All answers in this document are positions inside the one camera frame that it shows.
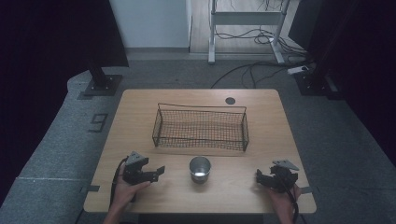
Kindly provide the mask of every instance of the human hand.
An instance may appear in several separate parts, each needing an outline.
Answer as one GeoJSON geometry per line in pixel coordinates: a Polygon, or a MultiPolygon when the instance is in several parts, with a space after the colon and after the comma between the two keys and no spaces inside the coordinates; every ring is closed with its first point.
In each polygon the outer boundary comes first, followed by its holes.
{"type": "MultiPolygon", "coordinates": [[[[291,203],[290,197],[288,193],[278,193],[274,189],[270,189],[264,187],[265,191],[268,193],[271,199],[271,204],[273,209],[279,218],[281,224],[290,224],[293,223],[293,204],[291,203]]],[[[293,195],[295,201],[297,202],[298,198],[301,195],[302,190],[294,184],[293,188],[290,189],[290,193],[293,195]]]]}
{"type": "MultiPolygon", "coordinates": [[[[120,167],[119,174],[123,174],[125,164],[120,167]]],[[[149,181],[137,185],[130,185],[122,179],[122,175],[117,177],[117,186],[114,191],[113,202],[108,209],[104,223],[118,223],[120,216],[134,195],[141,189],[148,187],[149,181]]]]}

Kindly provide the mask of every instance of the gray carpet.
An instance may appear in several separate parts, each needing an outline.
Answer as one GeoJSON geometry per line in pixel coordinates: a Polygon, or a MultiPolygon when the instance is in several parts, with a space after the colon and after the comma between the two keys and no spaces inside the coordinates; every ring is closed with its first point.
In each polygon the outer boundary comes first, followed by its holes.
{"type": "MultiPolygon", "coordinates": [[[[209,65],[206,60],[134,60],[130,69],[104,68],[108,75],[122,74],[123,80],[115,96],[91,99],[79,98],[90,74],[71,78],[64,105],[0,209],[0,222],[74,223],[78,219],[124,90],[209,89],[231,69],[255,62],[217,60],[209,65]],[[107,115],[101,132],[100,125],[92,123],[95,114],[107,115]]],[[[254,68],[254,78],[270,76],[278,69],[254,68]]],[[[243,71],[231,73],[215,88],[252,88],[250,76],[242,76],[243,71]]],[[[314,191],[318,210],[303,215],[298,223],[396,223],[396,169],[346,102],[302,96],[286,71],[264,79],[257,88],[278,90],[314,191]]],[[[78,223],[100,223],[105,215],[83,212],[78,223]]],[[[192,217],[169,218],[140,219],[179,223],[192,217]]],[[[137,215],[124,218],[137,219],[137,215]]],[[[274,215],[233,219],[238,223],[277,223],[274,215]]]]}

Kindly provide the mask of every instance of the metal rack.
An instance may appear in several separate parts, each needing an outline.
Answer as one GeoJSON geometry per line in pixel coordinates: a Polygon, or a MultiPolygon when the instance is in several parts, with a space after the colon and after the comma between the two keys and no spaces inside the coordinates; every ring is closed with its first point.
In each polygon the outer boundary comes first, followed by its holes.
{"type": "Polygon", "coordinates": [[[289,7],[290,0],[286,0],[281,11],[270,12],[217,12],[216,2],[212,1],[210,12],[210,37],[209,37],[209,63],[215,62],[215,27],[216,25],[277,25],[273,38],[270,38],[271,48],[278,63],[284,63],[278,39],[282,30],[283,22],[289,7]]]}
{"type": "Polygon", "coordinates": [[[152,139],[156,147],[219,147],[246,151],[246,108],[158,104],[152,139]]]}

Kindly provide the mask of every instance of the wire mesh basket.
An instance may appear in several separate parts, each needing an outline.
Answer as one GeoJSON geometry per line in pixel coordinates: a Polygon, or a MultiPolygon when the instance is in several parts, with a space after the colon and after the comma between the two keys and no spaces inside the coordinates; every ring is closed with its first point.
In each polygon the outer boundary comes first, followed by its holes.
{"type": "Polygon", "coordinates": [[[158,104],[152,139],[155,147],[219,147],[246,151],[246,108],[158,104]]]}

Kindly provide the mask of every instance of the stainless steel cup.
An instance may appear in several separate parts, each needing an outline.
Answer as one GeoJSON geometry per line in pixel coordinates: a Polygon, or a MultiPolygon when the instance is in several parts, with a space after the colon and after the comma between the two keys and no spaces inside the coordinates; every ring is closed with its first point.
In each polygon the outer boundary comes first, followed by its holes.
{"type": "Polygon", "coordinates": [[[191,179],[197,184],[204,184],[209,178],[210,161],[206,157],[194,157],[190,161],[191,179]]]}

